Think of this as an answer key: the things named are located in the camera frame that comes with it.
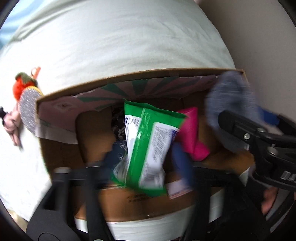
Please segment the person's right hand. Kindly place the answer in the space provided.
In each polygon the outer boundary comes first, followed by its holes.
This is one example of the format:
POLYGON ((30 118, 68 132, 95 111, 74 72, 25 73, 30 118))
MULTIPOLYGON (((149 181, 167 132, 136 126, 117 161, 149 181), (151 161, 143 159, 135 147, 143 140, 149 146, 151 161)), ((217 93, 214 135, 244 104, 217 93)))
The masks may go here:
POLYGON ((263 192, 263 201, 261 203, 261 211, 263 215, 266 215, 273 206, 273 203, 278 194, 278 188, 270 187, 263 192))

